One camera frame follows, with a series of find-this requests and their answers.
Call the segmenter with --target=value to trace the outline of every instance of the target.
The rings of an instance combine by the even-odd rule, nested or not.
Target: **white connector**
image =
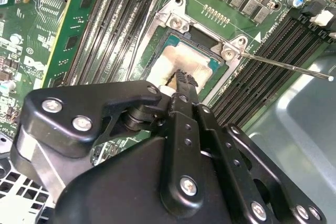
[[[333,17],[334,15],[330,11],[323,10],[320,14],[310,18],[310,22],[318,26],[326,26]]]

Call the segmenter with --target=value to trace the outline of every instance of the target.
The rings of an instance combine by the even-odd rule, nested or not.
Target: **metal bolt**
[[[182,20],[180,20],[179,18],[172,18],[172,20],[170,21],[170,25],[172,28],[179,30],[182,27]]]
[[[310,212],[314,215],[315,218],[317,218],[318,220],[321,220],[321,216],[319,215],[319,213],[315,210],[315,208],[309,207]]]
[[[238,130],[236,127],[234,127],[234,126],[231,126],[231,130],[232,130],[235,134],[240,134],[240,133],[239,133],[239,130]]]
[[[47,112],[57,113],[57,112],[60,112],[62,110],[63,106],[57,100],[48,99],[48,100],[45,100],[42,103],[42,108]]]
[[[184,191],[184,193],[189,196],[194,196],[197,193],[197,187],[195,183],[187,177],[181,178],[180,187],[182,191]]]
[[[253,201],[251,203],[251,208],[252,208],[252,211],[253,211],[254,215],[259,220],[262,220],[262,221],[266,220],[266,212],[265,212],[264,208],[261,206],[261,204],[259,204],[258,202]]]
[[[308,219],[309,219],[308,213],[307,213],[307,211],[303,208],[303,206],[297,205],[297,206],[296,206],[296,210],[298,211],[299,215],[300,215],[303,219],[305,219],[305,220],[308,220]]]
[[[78,131],[88,131],[92,128],[92,123],[90,119],[85,116],[78,116],[72,121],[72,125]]]
[[[210,109],[208,107],[206,107],[206,106],[203,106],[203,110],[206,113],[210,113],[211,112]]]
[[[157,94],[157,90],[155,87],[152,87],[152,86],[148,86],[147,87],[148,91],[151,92],[152,94]]]

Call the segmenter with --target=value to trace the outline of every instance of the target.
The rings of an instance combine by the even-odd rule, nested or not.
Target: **gray metal panel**
[[[310,69],[336,76],[336,56]],[[336,81],[301,76],[247,134],[336,223]]]

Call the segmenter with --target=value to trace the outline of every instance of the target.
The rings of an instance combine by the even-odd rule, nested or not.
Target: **metal rod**
[[[275,66],[278,66],[278,67],[281,67],[281,68],[285,68],[285,69],[288,69],[288,70],[291,70],[291,71],[307,74],[309,76],[317,77],[317,78],[320,78],[320,79],[324,79],[324,80],[328,80],[328,81],[333,81],[334,80],[334,76],[329,76],[329,75],[324,74],[324,73],[319,73],[319,72],[307,70],[307,69],[304,69],[304,68],[295,67],[295,66],[292,66],[290,64],[277,62],[275,60],[266,59],[266,58],[263,58],[263,57],[260,57],[260,56],[250,55],[250,54],[247,54],[245,52],[242,52],[240,55],[243,56],[243,57],[249,58],[249,59],[259,60],[259,61],[262,61],[262,62],[265,62],[265,63],[268,63],[268,64],[272,64],[272,65],[275,65]]]

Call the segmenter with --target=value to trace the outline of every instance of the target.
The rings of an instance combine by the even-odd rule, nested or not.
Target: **motherboard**
[[[336,0],[0,0],[0,131],[13,137],[38,88],[148,80],[177,69],[198,83],[220,125],[244,127],[298,75],[246,52],[309,66],[336,42]],[[146,132],[112,140],[93,163]]]

